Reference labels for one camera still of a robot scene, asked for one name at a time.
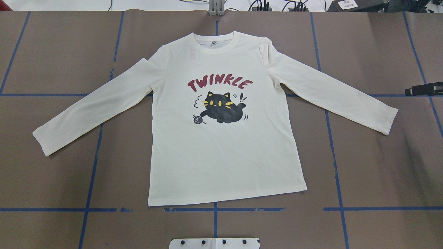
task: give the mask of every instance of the red object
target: red object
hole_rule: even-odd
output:
[[[12,10],[3,0],[0,0],[0,10]]]

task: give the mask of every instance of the white long-sleeve shirt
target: white long-sleeve shirt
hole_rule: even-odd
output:
[[[282,83],[385,135],[398,111],[279,53],[268,38],[192,33],[141,59],[33,134],[48,156],[153,90],[150,206],[303,191]]]

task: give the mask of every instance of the brown table surface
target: brown table surface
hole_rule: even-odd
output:
[[[0,12],[0,248],[168,248],[256,237],[262,249],[441,249],[443,15]],[[32,131],[191,32],[236,30],[399,109],[391,134],[287,90],[308,190],[148,207],[152,98],[45,157]]]

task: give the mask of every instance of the cat graphic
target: cat graphic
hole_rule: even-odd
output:
[[[230,97],[230,93],[214,94],[208,92],[208,96],[203,101],[206,110],[200,116],[208,116],[216,119],[219,123],[237,122],[243,117],[243,103],[235,105]]]

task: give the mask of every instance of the neckline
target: neckline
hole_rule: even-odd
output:
[[[191,43],[192,47],[202,53],[205,54],[220,54],[229,51],[232,49],[238,41],[238,32],[232,31],[226,35],[197,35],[195,33],[190,33],[188,35],[188,40]],[[197,40],[212,42],[212,41],[226,41],[232,39],[226,46],[220,48],[206,48],[199,45]]]

